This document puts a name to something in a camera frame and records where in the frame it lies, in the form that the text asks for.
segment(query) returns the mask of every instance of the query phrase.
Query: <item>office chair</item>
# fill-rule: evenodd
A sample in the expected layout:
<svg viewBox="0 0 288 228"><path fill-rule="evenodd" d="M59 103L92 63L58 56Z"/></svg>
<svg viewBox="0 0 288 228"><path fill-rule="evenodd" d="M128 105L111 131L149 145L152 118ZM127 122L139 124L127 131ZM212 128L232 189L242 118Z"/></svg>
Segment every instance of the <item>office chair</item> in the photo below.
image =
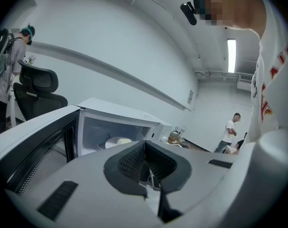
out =
<svg viewBox="0 0 288 228"><path fill-rule="evenodd" d="M68 105L66 98L52 94L58 88L58 76L52 70L35 67L19 60L19 81L13 85L14 95L26 121Z"/></svg>

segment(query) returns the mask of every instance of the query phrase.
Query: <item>open microwave door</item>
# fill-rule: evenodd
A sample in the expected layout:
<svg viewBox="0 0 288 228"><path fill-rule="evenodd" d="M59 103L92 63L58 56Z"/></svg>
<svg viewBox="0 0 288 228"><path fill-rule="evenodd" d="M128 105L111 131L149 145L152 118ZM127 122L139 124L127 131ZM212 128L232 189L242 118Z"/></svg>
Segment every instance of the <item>open microwave door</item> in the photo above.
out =
<svg viewBox="0 0 288 228"><path fill-rule="evenodd" d="M23 197L74 159L80 108L70 105L0 135L0 184Z"/></svg>

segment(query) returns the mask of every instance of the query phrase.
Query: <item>person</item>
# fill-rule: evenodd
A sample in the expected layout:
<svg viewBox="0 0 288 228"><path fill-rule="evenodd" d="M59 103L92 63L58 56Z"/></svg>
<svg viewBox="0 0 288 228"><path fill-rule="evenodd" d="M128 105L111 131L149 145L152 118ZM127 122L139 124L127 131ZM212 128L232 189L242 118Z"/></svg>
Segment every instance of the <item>person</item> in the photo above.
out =
<svg viewBox="0 0 288 228"><path fill-rule="evenodd" d="M21 65L18 60L23 60L26 55L26 44L31 44L35 34L33 26L28 25L15 36L12 51L6 61L6 69L0 76L0 133L6 131L7 103L9 101L10 84L12 75L20 74Z"/></svg>
<svg viewBox="0 0 288 228"><path fill-rule="evenodd" d="M226 145L231 146L232 137L237 136L235 123L239 122L240 119L241 119L240 114L236 113L233 119L227 122L227 124L225 125L223 138L219 143L218 147L216 148L216 150L214 151L214 153L222 153Z"/></svg>
<svg viewBox="0 0 288 228"><path fill-rule="evenodd" d="M236 143L236 145L234 146L235 149L239 150L241 148L241 146L243 145L244 139L247 136L248 133L245 133L243 140L240 140L239 142Z"/></svg>
<svg viewBox="0 0 288 228"><path fill-rule="evenodd" d="M279 11L269 0L194 0L194 4L200 19L250 29L260 39L251 84L252 117L244 143L288 127L288 26Z"/></svg>

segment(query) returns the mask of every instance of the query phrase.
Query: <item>ceiling light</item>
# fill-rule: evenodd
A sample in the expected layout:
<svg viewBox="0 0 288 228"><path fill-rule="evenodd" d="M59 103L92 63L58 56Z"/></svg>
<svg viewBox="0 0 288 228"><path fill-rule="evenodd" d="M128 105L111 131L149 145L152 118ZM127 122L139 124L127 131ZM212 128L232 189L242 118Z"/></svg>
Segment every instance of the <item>ceiling light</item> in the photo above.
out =
<svg viewBox="0 0 288 228"><path fill-rule="evenodd" d="M236 40L228 39L228 49L229 49L229 73L235 73L236 66Z"/></svg>

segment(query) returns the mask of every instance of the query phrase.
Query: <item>black backpack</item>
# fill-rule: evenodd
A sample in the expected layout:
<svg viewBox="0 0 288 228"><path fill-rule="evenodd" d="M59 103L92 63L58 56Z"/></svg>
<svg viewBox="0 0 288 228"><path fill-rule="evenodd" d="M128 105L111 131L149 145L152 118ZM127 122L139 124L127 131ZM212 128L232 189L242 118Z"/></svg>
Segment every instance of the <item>black backpack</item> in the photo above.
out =
<svg viewBox="0 0 288 228"><path fill-rule="evenodd" d="M6 28L0 30L0 76L6 70L6 61L17 39Z"/></svg>

